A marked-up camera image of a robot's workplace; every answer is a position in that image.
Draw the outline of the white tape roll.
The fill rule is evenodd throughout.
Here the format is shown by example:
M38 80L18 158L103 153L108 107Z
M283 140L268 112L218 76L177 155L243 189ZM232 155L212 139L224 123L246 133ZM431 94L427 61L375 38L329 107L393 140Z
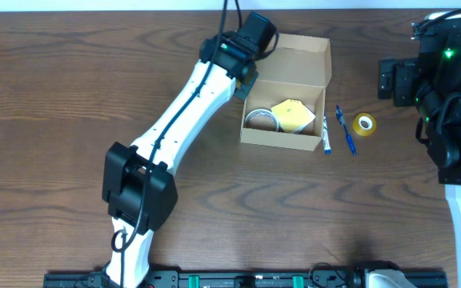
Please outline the white tape roll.
M278 132L280 128L279 120L268 109L252 110L246 117L244 126L250 129L266 130Z

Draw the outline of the small yellow tape roll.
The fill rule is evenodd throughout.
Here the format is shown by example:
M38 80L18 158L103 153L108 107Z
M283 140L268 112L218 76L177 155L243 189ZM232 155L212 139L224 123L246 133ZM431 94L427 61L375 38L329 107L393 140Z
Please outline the small yellow tape roll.
M372 115L360 113L355 116L352 126L356 134L367 137L375 132L377 123Z

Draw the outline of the yellow sticky note pad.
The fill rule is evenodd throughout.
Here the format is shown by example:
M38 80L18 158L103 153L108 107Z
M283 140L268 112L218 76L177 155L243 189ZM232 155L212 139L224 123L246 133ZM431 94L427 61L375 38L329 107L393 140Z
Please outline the yellow sticky note pad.
M287 99L271 108L285 133L298 134L315 120L315 114L301 101Z

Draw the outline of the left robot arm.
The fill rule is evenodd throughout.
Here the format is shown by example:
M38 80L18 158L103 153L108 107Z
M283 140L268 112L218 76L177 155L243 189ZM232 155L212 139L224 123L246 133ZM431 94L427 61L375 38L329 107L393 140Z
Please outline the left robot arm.
M102 200L114 234L102 286L142 284L154 232L178 201L174 176L183 155L221 106L247 98L259 76L257 61L278 40L275 25L255 12L236 31L220 30L204 41L188 82L159 120L130 146L116 142L107 151Z

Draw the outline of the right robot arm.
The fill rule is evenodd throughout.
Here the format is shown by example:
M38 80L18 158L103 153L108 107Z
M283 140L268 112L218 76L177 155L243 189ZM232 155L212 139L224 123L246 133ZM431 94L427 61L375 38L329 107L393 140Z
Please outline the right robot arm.
M412 28L419 54L379 62L378 97L419 113L415 136L445 189L461 286L461 9L429 14Z

